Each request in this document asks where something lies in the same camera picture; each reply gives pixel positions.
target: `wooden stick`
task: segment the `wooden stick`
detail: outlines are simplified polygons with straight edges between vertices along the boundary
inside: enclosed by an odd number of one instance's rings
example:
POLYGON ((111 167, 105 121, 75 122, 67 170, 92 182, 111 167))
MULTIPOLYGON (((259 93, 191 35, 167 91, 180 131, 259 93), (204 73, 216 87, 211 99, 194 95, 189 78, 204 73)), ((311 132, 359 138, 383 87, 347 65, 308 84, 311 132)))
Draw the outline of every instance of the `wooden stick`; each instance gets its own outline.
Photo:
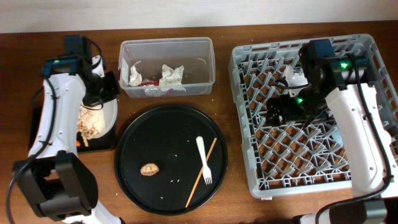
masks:
MULTIPOLYGON (((214 145, 216 144, 216 141, 217 141, 217 138, 214 138, 214 141, 213 141, 213 143, 211 144, 209 153, 208 153, 207 156, 206 156, 206 161, 209 160, 210 154, 211 154, 211 152, 212 152, 212 150, 213 150, 213 148, 214 148, 214 145)), ((187 204, 185 205, 185 208, 188 208, 188 205, 189 205, 189 203, 191 202, 193 193, 195 192, 195 189, 197 188, 197 185, 198 185, 198 183, 199 183, 199 180, 200 180, 200 177, 201 177, 201 173, 202 173, 202 172, 203 172, 203 166, 202 166, 201 169, 200 169, 200 172, 199 172, 197 181, 196 181, 195 184, 193 185, 193 188, 192 188, 192 191, 191 191, 191 195, 189 195, 189 198, 188 198, 187 204)))

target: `chopstick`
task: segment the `chopstick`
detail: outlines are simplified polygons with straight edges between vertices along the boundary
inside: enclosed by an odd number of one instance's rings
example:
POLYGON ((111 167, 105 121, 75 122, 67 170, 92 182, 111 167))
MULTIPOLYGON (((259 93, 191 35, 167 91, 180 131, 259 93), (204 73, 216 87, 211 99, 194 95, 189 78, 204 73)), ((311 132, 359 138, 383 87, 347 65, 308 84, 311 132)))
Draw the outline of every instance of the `chopstick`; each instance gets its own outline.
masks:
MULTIPOLYGON (((210 154, 211 154, 211 152, 212 152, 212 150, 213 150, 213 148, 214 148, 214 145, 216 144, 216 141, 217 141, 217 138, 214 138, 213 143, 211 144, 210 150, 209 150, 209 152, 207 153, 206 161, 209 160, 210 154)), ((196 181, 195 184, 193 185, 193 188, 192 188, 192 191, 191 191, 191 195, 189 195, 189 198, 188 198, 187 204, 185 205, 185 208, 188 208, 188 205, 189 205, 189 203, 191 202, 193 193, 195 192, 195 189, 197 188, 197 185, 198 185, 198 183, 199 183, 199 180, 200 180, 200 177, 201 177, 201 173, 202 173, 202 172, 203 172, 203 166, 202 166, 201 169, 200 169, 200 172, 199 172, 197 181, 196 181)))

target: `white plastic fork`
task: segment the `white plastic fork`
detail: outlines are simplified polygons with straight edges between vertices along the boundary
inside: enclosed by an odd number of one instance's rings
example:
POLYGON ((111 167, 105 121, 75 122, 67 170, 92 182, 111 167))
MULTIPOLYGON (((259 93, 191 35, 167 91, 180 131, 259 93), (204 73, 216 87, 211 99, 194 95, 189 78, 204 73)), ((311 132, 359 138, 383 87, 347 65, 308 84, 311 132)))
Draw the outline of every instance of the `white plastic fork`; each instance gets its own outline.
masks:
POLYGON ((197 145, 198 145, 198 149, 199 149, 201 163, 203 164, 203 173, 202 173, 203 174, 203 178, 204 178, 206 184, 211 184, 212 183, 211 170, 207 166, 206 152, 205 152, 205 143, 203 142, 203 138, 201 136, 197 137, 197 145))

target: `brown wooden surface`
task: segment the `brown wooden surface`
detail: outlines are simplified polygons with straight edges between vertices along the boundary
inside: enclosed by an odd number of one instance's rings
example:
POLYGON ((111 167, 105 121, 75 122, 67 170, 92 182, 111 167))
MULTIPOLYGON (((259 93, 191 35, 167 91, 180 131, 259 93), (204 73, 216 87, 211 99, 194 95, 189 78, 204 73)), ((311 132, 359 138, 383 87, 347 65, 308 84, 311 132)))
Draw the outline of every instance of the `brown wooden surface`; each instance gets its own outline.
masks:
MULTIPOLYGON (((250 195, 227 69, 232 49, 255 43, 368 33, 375 38, 393 83, 398 83, 397 27, 397 21, 387 21, 0 34, 0 222, 6 223, 4 201, 11 166, 14 161, 27 157, 30 98, 42 85, 40 69, 44 61, 63 52, 64 35, 83 34, 93 39, 103 49, 108 69, 114 71, 118 70, 119 49, 124 40, 203 36, 213 40, 216 82, 210 95, 132 100, 122 92, 118 96, 117 128, 121 134, 122 127, 146 108, 165 103, 186 103, 205 112, 221 128, 228 144, 229 166, 219 191, 204 206, 188 214, 176 217, 154 215, 135 206, 123 194, 114 174, 114 151, 81 154, 80 159, 97 179, 99 199, 114 215, 123 217, 126 223, 268 223, 316 212, 328 203, 350 198, 351 192, 339 190, 279 197, 272 201, 261 201, 250 195)), ((11 205, 17 223, 51 223, 47 218, 39 219, 34 215, 18 187, 14 188, 11 205)))

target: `white background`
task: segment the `white background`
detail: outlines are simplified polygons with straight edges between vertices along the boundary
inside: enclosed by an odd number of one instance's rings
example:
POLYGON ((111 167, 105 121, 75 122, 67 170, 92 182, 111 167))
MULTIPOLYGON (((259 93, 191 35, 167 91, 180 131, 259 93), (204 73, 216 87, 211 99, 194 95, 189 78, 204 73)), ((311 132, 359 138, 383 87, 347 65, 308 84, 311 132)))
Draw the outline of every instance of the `white background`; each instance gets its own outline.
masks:
POLYGON ((0 0, 0 32, 398 19, 397 0, 0 0))

